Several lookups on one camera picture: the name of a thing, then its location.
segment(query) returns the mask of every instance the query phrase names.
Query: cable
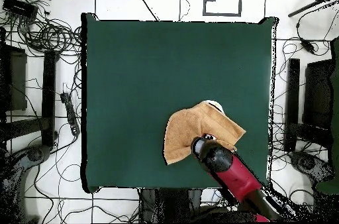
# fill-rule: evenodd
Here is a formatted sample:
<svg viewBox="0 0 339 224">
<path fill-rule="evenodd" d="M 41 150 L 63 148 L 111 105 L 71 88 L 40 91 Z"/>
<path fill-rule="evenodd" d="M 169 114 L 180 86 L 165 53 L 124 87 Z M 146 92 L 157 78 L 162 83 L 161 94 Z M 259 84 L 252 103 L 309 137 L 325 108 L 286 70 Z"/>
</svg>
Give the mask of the cable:
<svg viewBox="0 0 339 224">
<path fill-rule="evenodd" d="M 280 187 L 280 189 L 283 190 L 283 193 L 284 193 L 285 196 L 287 197 L 287 193 L 286 193 L 285 189 L 283 189 L 283 188 L 280 186 L 280 184 L 278 184 L 275 180 L 271 179 L 271 181 L 273 181 L 275 184 L 277 184 L 277 185 Z"/>
<path fill-rule="evenodd" d="M 34 184 L 33 184 L 33 185 L 34 185 L 36 191 L 38 191 L 41 195 L 43 195 L 44 197 L 48 198 L 48 199 L 52 202 L 52 206 L 50 207 L 48 213 L 45 215 L 44 219 L 42 220 L 42 224 L 44 224 L 44 222 L 45 222 L 45 220 L 46 220 L 48 214 L 51 212 L 52 208 L 54 207 L 54 201 L 53 201 L 53 199 L 51 199 L 50 197 L 48 197 L 46 194 L 42 193 L 42 192 L 38 189 L 38 187 L 36 186 L 36 179 L 38 178 L 39 172 L 40 172 L 40 165 L 38 165 L 38 173 L 37 173 L 36 176 L 35 176 Z"/>
<path fill-rule="evenodd" d="M 310 191 L 307 191 L 307 190 L 305 190 L 305 189 L 296 189 L 296 190 L 294 190 L 292 193 L 289 194 L 289 199 L 290 199 L 290 200 L 291 200 L 291 198 L 292 198 L 292 195 L 293 195 L 295 192 L 305 192 L 305 193 L 307 193 L 307 194 L 309 194 L 309 195 L 311 195 L 311 196 L 313 197 L 313 194 L 310 193 Z"/>
<path fill-rule="evenodd" d="M 323 43 L 324 46 L 327 48 L 327 51 L 324 52 L 324 53 L 322 53 L 322 54 L 316 54 L 316 53 L 315 53 L 315 52 L 318 51 L 318 49 L 319 49 L 319 47 L 318 47 L 317 44 L 316 44 L 317 50 L 314 51 L 314 48 L 312 48 L 311 42 L 310 42 L 309 40 L 305 40 L 304 38 L 302 38 L 302 37 L 300 36 L 300 34 L 299 34 L 300 21 L 301 21 L 301 19 L 302 19 L 303 17 L 305 17 L 305 16 L 308 15 L 309 13 L 313 13 L 313 12 L 315 12 L 315 11 L 319 11 L 319 10 L 321 10 L 321 9 L 325 9 L 325 8 L 327 8 L 327 7 L 331 7 L 331 6 L 333 6 L 333 5 L 337 4 L 337 3 L 339 3 L 339 1 L 333 1 L 333 2 L 331 2 L 331 3 L 325 4 L 325 5 L 323 5 L 323 6 L 319 7 L 319 8 L 317 8 L 317 9 L 314 9 L 314 10 L 312 10 L 312 11 L 309 11 L 309 12 L 305 13 L 305 14 L 302 15 L 302 16 L 300 17 L 300 19 L 298 20 L 298 23 L 297 23 L 297 25 L 296 25 L 298 37 L 301 39 L 302 44 L 307 48 L 307 50 L 308 50 L 310 53 L 314 54 L 315 56 L 323 56 L 323 55 L 325 55 L 325 54 L 330 50 L 330 45 L 328 45 L 328 46 L 325 45 L 325 42 L 326 42 L 326 41 L 325 41 L 325 38 L 327 37 L 328 33 L 330 32 L 330 30 L 331 30 L 331 28 L 332 28 L 332 25 L 333 25 L 333 23 L 334 23 L 334 20 L 335 20 L 336 16 L 337 16 L 338 13 L 339 13 L 339 10 L 337 10 L 337 12 L 336 12 L 336 14 L 335 14 L 335 16 L 334 16 L 334 18 L 333 18 L 333 20 L 332 20 L 332 22 L 331 22 L 330 28 L 328 29 L 327 33 L 325 34 L 325 36 L 324 36 L 324 38 L 323 38 L 323 40 L 322 40 L 322 43 Z"/>
<path fill-rule="evenodd" d="M 188 7 L 188 10 L 187 10 L 186 14 L 184 14 L 184 15 L 179 19 L 179 21 L 181 21 L 182 18 L 183 18 L 184 16 L 188 15 L 189 10 L 191 9 L 191 4 L 188 2 L 188 0 L 185 0 L 185 1 L 188 3 L 189 7 Z"/>
<path fill-rule="evenodd" d="M 151 9 L 148 7 L 148 5 L 147 5 L 147 3 L 145 2 L 145 0 L 142 0 L 143 2 L 144 2 L 144 4 L 145 4 L 145 6 L 147 7 L 147 9 L 149 10 L 149 12 L 152 14 L 152 16 L 154 17 L 154 19 L 156 20 L 156 21 L 160 21 L 154 14 L 153 14 L 153 12 L 151 11 Z"/>
</svg>

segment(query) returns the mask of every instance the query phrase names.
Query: black metal frame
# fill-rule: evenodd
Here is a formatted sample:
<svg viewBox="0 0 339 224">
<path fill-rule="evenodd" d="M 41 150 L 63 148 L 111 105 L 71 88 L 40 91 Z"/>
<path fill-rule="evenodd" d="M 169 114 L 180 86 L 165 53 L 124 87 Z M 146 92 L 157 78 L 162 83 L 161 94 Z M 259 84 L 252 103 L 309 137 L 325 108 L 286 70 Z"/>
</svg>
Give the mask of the black metal frame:
<svg viewBox="0 0 339 224">
<path fill-rule="evenodd" d="M 42 118 L 27 119 L 6 123 L 7 105 L 11 99 L 9 71 L 10 57 L 5 43 L 6 30 L 0 27 L 0 147 L 6 150 L 8 140 L 35 133 L 41 130 L 42 145 L 54 145 L 54 114 L 55 114 L 55 85 L 56 62 L 58 54 L 53 51 L 44 53 L 44 81 L 42 85 Z"/>
</svg>

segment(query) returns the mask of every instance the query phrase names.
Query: green table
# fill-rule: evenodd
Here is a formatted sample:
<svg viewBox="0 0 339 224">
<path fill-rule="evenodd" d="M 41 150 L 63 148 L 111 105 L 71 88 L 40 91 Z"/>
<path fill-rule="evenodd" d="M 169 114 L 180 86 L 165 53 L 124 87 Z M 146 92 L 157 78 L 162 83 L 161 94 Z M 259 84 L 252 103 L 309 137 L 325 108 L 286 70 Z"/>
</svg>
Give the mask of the green table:
<svg viewBox="0 0 339 224">
<path fill-rule="evenodd" d="M 169 166 L 162 156 L 171 114 L 206 99 L 246 129 L 238 153 L 267 182 L 274 18 L 261 24 L 81 19 L 84 187 L 216 187 L 192 156 Z"/>
</svg>

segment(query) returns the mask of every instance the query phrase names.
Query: black cable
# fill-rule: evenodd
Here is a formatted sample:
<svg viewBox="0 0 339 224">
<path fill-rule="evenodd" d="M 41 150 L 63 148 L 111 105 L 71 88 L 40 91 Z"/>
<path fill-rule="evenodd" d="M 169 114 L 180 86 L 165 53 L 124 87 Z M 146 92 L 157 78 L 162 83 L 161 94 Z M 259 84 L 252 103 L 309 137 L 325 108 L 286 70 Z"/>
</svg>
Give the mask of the black cable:
<svg viewBox="0 0 339 224">
<path fill-rule="evenodd" d="M 305 193 L 307 193 L 307 194 L 309 194 L 309 195 L 311 195 L 311 196 L 313 197 L 313 194 L 310 193 L 310 191 L 307 191 L 307 190 L 305 190 L 305 189 L 296 189 L 296 190 L 294 190 L 292 193 L 289 194 L 289 199 L 290 199 L 290 200 L 291 200 L 291 198 L 292 198 L 292 195 L 293 195 L 295 192 L 305 192 Z"/>
<path fill-rule="evenodd" d="M 62 220 L 61 224 L 65 223 L 66 218 L 71 215 L 72 213 L 83 213 L 85 211 L 89 211 L 90 209 L 93 209 L 94 207 L 96 207 L 97 209 L 100 209 L 103 213 L 110 215 L 111 217 L 114 217 L 116 220 L 119 220 L 120 222 L 125 222 L 125 223 L 129 223 L 128 221 L 123 221 L 120 220 L 121 217 L 127 217 L 126 215 L 121 215 L 120 217 L 117 217 L 116 215 L 113 215 L 112 213 L 109 213 L 107 211 L 105 211 L 102 207 L 99 207 L 98 205 L 94 205 L 93 207 L 88 207 L 87 209 L 82 209 L 81 211 L 71 211 L 69 212 L 64 219 Z"/>
<path fill-rule="evenodd" d="M 143 2 L 144 2 L 144 4 L 145 4 L 145 6 L 147 7 L 147 9 L 149 10 L 149 12 L 152 14 L 152 16 L 154 17 L 154 19 L 156 20 L 156 21 L 159 21 L 159 19 L 153 14 L 153 12 L 151 11 L 151 9 L 148 7 L 148 5 L 147 5 L 147 3 L 145 2 L 145 0 L 142 0 Z"/>
<path fill-rule="evenodd" d="M 182 18 L 184 17 L 184 16 L 186 16 L 186 15 L 188 15 L 188 13 L 189 13 L 189 10 L 191 9 L 191 4 L 188 2 L 188 0 L 185 0 L 187 3 L 188 3 L 188 5 L 189 5 L 189 8 L 188 8 L 188 10 L 187 10 L 187 12 L 186 12 L 186 14 L 184 14 L 181 18 L 180 18 L 180 20 L 179 21 L 181 21 L 182 20 Z"/>
<path fill-rule="evenodd" d="M 285 196 L 287 197 L 287 193 L 286 193 L 285 189 L 283 189 L 283 188 L 280 186 L 280 184 L 278 184 L 275 180 L 271 179 L 271 181 L 273 181 L 275 184 L 277 184 L 277 185 L 280 187 L 280 189 L 283 190 Z"/>
<path fill-rule="evenodd" d="M 299 34 L 299 27 L 300 27 L 300 21 L 301 21 L 301 19 L 302 19 L 303 17 L 305 17 L 306 15 L 310 14 L 310 13 L 313 13 L 313 12 L 315 12 L 315 11 L 319 11 L 319 10 L 321 10 L 321 9 L 325 9 L 325 8 L 327 8 L 327 7 L 331 7 L 331 6 L 335 5 L 335 4 L 337 4 L 338 2 L 339 2 L 339 1 L 333 1 L 333 2 L 331 2 L 331 3 L 327 3 L 327 4 L 321 6 L 321 7 L 317 8 L 317 9 L 314 9 L 314 10 L 309 11 L 309 12 L 305 13 L 304 15 L 302 15 L 302 16 L 300 17 L 300 19 L 298 20 L 298 23 L 297 23 L 297 25 L 296 25 L 298 37 L 299 37 L 302 41 L 304 41 L 304 42 L 310 44 L 311 41 L 303 39 L 303 38 L 300 36 L 300 34 Z M 325 42 L 327 42 L 327 41 L 325 41 L 325 38 L 327 37 L 328 33 L 330 32 L 330 30 L 331 30 L 331 28 L 332 28 L 332 25 L 333 25 L 333 23 L 334 23 L 334 20 L 335 20 L 335 18 L 336 18 L 336 16 L 337 16 L 338 13 L 339 13 L 339 10 L 337 10 L 337 12 L 336 12 L 336 14 L 335 14 L 335 16 L 334 16 L 334 18 L 333 18 L 333 20 L 332 20 L 332 22 L 331 22 L 330 28 L 328 29 L 327 33 L 325 34 L 325 37 L 324 37 L 323 40 L 322 40 L 322 43 L 323 43 L 324 46 L 327 48 L 327 51 L 324 52 L 324 53 L 322 53 L 322 54 L 316 54 L 315 52 L 318 51 L 318 49 L 319 49 L 318 45 L 316 45 L 316 46 L 318 47 L 318 49 L 317 49 L 316 51 L 311 52 L 311 53 L 314 54 L 315 56 L 323 56 L 323 55 L 325 55 L 325 54 L 330 50 L 330 45 L 329 45 L 329 44 L 328 44 L 328 45 L 325 45 Z"/>
<path fill-rule="evenodd" d="M 38 191 L 41 195 L 43 195 L 44 197 L 48 198 L 48 199 L 52 202 L 52 206 L 50 207 L 48 213 L 45 215 L 44 219 L 42 220 L 42 224 L 44 224 L 44 222 L 45 222 L 45 220 L 46 220 L 48 214 L 51 212 L 52 208 L 54 207 L 54 201 L 53 201 L 53 199 L 51 199 L 50 197 L 48 197 L 46 194 L 42 193 L 42 192 L 38 189 L 38 187 L 36 186 L 36 179 L 38 178 L 39 172 L 40 172 L 40 165 L 38 165 L 38 173 L 37 173 L 36 176 L 35 176 L 34 184 L 33 184 L 33 185 L 34 185 L 36 191 Z"/>
</svg>

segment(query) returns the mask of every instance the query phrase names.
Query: floor tile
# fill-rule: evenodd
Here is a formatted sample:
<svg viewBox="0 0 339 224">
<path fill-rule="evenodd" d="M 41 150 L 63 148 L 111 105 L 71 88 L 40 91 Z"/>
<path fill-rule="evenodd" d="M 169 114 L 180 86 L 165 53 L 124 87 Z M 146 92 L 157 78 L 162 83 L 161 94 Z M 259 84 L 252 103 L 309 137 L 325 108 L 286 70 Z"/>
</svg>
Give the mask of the floor tile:
<svg viewBox="0 0 339 224">
<path fill-rule="evenodd" d="M 241 17 L 203 16 L 203 0 L 181 0 L 182 21 L 258 23 L 264 17 L 265 0 L 242 0 Z"/>
<path fill-rule="evenodd" d="M 161 21 L 175 21 L 179 15 L 179 0 L 145 0 Z M 97 0 L 99 19 L 153 21 L 142 0 Z"/>
<path fill-rule="evenodd" d="M 122 223 L 128 221 L 131 215 L 138 212 L 139 201 L 107 201 L 95 200 L 93 210 L 93 223 Z"/>
<path fill-rule="evenodd" d="M 138 192 L 134 188 L 110 188 L 102 187 L 94 193 L 95 199 L 139 199 Z"/>
</svg>

